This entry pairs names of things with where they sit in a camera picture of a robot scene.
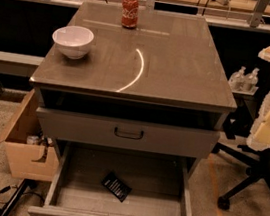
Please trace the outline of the dark rxbar blueberry bar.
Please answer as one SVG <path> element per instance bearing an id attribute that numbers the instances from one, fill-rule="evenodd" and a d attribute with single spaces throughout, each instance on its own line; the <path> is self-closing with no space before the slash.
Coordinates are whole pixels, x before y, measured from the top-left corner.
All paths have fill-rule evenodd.
<path id="1" fill-rule="evenodd" d="M 116 196 L 120 202 L 123 202 L 132 191 L 132 189 L 121 181 L 113 172 L 110 172 L 103 178 L 102 185 Z"/>

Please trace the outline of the cardboard box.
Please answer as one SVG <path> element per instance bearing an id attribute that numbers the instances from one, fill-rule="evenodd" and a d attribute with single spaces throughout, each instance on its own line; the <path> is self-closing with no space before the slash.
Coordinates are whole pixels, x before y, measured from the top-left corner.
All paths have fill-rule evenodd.
<path id="1" fill-rule="evenodd" d="M 15 178 L 49 182 L 53 180 L 59 161 L 53 146 L 28 144 L 29 136 L 40 136 L 41 127 L 36 111 L 38 100 L 29 91 L 0 135 L 5 146 L 11 175 Z"/>

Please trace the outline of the right clear pump bottle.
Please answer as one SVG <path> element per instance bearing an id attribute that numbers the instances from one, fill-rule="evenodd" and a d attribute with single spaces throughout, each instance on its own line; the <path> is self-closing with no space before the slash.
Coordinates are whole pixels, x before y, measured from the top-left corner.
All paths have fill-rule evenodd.
<path id="1" fill-rule="evenodd" d="M 257 85 L 259 69 L 256 67 L 250 74 L 246 74 L 243 79 L 242 90 L 250 92 Z"/>

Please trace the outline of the grey drawer cabinet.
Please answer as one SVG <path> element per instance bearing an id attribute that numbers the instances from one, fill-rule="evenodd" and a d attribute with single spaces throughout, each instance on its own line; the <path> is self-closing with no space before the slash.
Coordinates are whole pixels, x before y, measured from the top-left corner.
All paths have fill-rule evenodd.
<path id="1" fill-rule="evenodd" d="M 236 103 L 207 22 L 144 10 L 131 30 L 121 16 L 112 4 L 80 6 L 72 23 L 94 33 L 90 51 L 75 61 L 48 52 L 31 77 L 38 108 L 219 132 Z M 69 143 L 115 148 L 51 139 L 59 163 Z M 149 153 L 182 159 L 189 178 L 202 159 Z"/>

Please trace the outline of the open middle drawer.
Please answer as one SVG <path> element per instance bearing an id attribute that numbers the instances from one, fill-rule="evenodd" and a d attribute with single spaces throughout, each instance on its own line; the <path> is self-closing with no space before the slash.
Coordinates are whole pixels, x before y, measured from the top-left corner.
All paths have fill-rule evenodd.
<path id="1" fill-rule="evenodd" d="M 103 178 L 113 172 L 132 189 L 120 202 Z M 43 206 L 31 216 L 192 216 L 182 159 L 69 143 Z"/>

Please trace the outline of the red coca-cola can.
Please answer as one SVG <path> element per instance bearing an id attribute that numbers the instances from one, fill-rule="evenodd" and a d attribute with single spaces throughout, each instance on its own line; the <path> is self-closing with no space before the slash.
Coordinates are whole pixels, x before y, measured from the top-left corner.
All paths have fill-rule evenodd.
<path id="1" fill-rule="evenodd" d="M 138 23 L 139 0 L 123 0 L 122 22 L 124 28 L 134 29 Z"/>

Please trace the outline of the white bowl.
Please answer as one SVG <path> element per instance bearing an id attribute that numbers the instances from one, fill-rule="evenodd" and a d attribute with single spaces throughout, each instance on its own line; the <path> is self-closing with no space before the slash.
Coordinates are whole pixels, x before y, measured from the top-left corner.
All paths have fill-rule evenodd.
<path id="1" fill-rule="evenodd" d="M 56 49 L 70 59 L 83 58 L 91 47 L 94 33 L 82 26 L 61 27 L 53 32 Z"/>

